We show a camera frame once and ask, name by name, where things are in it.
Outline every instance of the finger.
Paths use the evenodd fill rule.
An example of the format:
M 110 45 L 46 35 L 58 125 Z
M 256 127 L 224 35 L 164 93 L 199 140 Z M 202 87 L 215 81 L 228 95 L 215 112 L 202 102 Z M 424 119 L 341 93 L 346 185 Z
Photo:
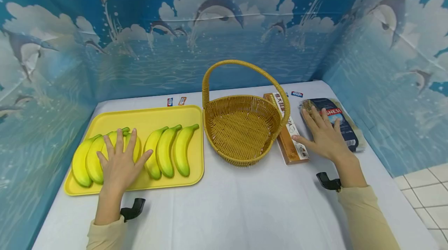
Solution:
M 302 108 L 302 116 L 303 119 L 305 120 L 306 125 L 310 128 L 311 133 L 313 133 L 314 135 L 315 132 L 319 130 L 319 127 L 317 126 L 316 122 L 314 122 L 313 118 L 311 118 L 311 116 L 309 115 L 309 113 L 306 111 L 305 108 Z
M 144 152 L 143 155 L 135 163 L 135 169 L 138 171 L 142 170 L 143 166 L 148 161 L 153 152 L 154 152 L 153 150 L 148 150 Z
M 103 153 L 101 153 L 100 151 L 96 152 L 96 155 L 98 156 L 98 159 L 100 159 L 100 164 L 101 164 L 101 168 L 103 168 L 104 171 L 104 167 L 107 164 L 107 159 L 106 157 L 103 155 Z
M 321 115 L 322 115 L 322 120 L 324 120 L 324 124 L 325 124 L 325 126 L 327 126 L 327 128 L 331 128 L 331 127 L 333 127 L 333 126 L 331 125 L 330 119 L 328 118 L 328 115 L 327 115 L 327 109 L 322 108 L 322 110 L 321 110 Z
M 137 129 L 133 129 L 132 130 L 132 134 L 131 134 L 131 139 L 128 143 L 128 147 L 126 148 L 126 153 L 134 152 L 134 148 L 135 148 L 135 143 L 137 141 Z
M 319 128 L 325 128 L 324 120 L 322 120 L 322 117 L 320 116 L 319 112 L 316 109 L 316 106 L 311 107 L 311 116 L 313 117 L 313 120 L 316 122 L 317 126 Z
M 315 151 L 316 148 L 316 143 L 314 143 L 313 141 L 309 141 L 308 139 L 304 138 L 303 136 L 300 135 L 292 135 L 292 140 L 305 145 L 305 147 L 310 148 L 311 150 Z
M 339 118 L 336 119 L 335 125 L 333 127 L 337 133 L 341 135 L 341 120 Z
M 109 136 L 104 135 L 104 143 L 106 143 L 107 156 L 109 157 L 109 159 L 113 158 L 113 156 L 115 156 L 115 149 Z
M 123 153 L 123 131 L 121 129 L 117 129 L 117 142 L 115 143 L 115 153 Z

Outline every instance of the white tablecloth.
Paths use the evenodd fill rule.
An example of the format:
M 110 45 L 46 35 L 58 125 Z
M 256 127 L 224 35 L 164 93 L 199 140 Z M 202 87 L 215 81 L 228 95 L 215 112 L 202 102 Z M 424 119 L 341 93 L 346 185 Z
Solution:
M 336 98 L 321 81 L 283 88 L 289 94 L 304 93 L 303 99 Z M 274 91 L 272 86 L 212 91 L 210 99 Z M 103 112 L 163 107 L 169 97 L 177 103 L 182 96 L 187 105 L 202 105 L 201 93 L 110 100 L 98 104 L 92 118 Z M 292 118 L 301 135 L 309 138 L 298 111 L 303 99 L 289 96 Z M 336 192 L 322 188 L 315 176 L 326 171 L 330 178 L 337 177 L 330 161 L 311 153 L 310 162 L 286 166 L 275 142 L 258 164 L 236 168 L 215 153 L 205 135 L 204 140 L 205 172 L 198 184 L 125 193 L 122 206 L 132 206 L 137 197 L 147 202 L 143 213 L 127 223 L 123 249 L 352 249 Z M 357 156 L 401 249 L 438 249 L 371 147 Z M 97 200 L 97 195 L 70 197 L 61 185 L 33 249 L 85 249 Z

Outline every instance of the yellow tray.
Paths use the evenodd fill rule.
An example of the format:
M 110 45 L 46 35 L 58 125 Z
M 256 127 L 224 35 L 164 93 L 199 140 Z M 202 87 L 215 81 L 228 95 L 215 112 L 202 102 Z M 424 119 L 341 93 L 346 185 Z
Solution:
M 151 132 L 165 126 L 174 127 L 177 124 L 181 124 L 182 126 L 192 126 L 193 124 L 199 125 L 199 129 L 195 130 L 188 146 L 188 162 L 191 168 L 190 176 L 183 177 L 177 171 L 176 165 L 174 165 L 174 160 L 172 160 L 175 167 L 173 178 L 170 179 L 162 175 L 161 179 L 153 180 L 144 168 L 135 182 L 128 188 L 128 191 L 194 185 L 198 183 L 204 175 L 202 114 L 201 109 L 198 106 L 186 105 L 132 111 L 106 112 L 93 119 L 85 138 L 91 138 L 98 133 L 105 135 L 118 128 L 136 128 L 138 137 L 142 141 L 143 150 L 146 139 Z M 102 185 L 95 183 L 93 183 L 93 185 L 89 188 L 81 187 L 74 179 L 71 169 L 64 184 L 65 193 L 71 196 L 98 194 L 101 187 Z

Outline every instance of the basket handle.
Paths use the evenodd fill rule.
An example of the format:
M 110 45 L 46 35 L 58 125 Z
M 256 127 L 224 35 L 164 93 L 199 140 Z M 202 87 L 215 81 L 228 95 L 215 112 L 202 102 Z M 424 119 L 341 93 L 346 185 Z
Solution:
M 218 67 L 220 65 L 226 65 L 226 64 L 242 65 L 242 66 L 249 67 L 249 68 L 257 71 L 258 73 L 265 76 L 272 83 L 272 85 L 274 85 L 274 87 L 277 89 L 277 91 L 280 93 L 283 103 L 285 104 L 285 115 L 283 116 L 283 119 L 281 120 L 281 123 L 280 123 L 281 127 L 277 130 L 277 132 L 274 135 L 276 138 L 278 136 L 278 134 L 280 133 L 280 130 L 286 125 L 286 123 L 289 120 L 289 114 L 290 114 L 289 100 L 288 100 L 288 97 L 286 96 L 285 91 L 280 86 L 280 84 L 277 81 L 275 81 L 274 77 L 272 77 L 266 71 L 262 70 L 261 68 L 259 68 L 256 65 L 250 64 L 245 61 L 238 61 L 237 59 L 226 59 L 225 61 L 220 61 L 220 62 L 217 62 L 214 65 L 210 66 L 210 68 L 207 70 L 207 72 L 204 75 L 204 79 L 202 80 L 202 105 L 203 105 L 203 108 L 205 108 L 206 105 L 210 102 L 210 85 L 209 85 L 210 73 L 212 73 L 212 71 L 216 67 Z

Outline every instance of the ocean wallpaper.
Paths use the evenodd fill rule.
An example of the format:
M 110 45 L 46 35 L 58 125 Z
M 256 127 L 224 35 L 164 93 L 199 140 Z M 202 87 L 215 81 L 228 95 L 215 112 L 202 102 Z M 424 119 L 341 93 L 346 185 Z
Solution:
M 241 59 L 324 79 L 398 176 L 447 162 L 445 0 L 0 0 L 0 250 L 30 249 L 98 102 Z M 212 89 L 267 85 L 223 66 Z
M 393 177 L 448 163 L 447 8 L 447 0 L 355 0 L 314 75 Z

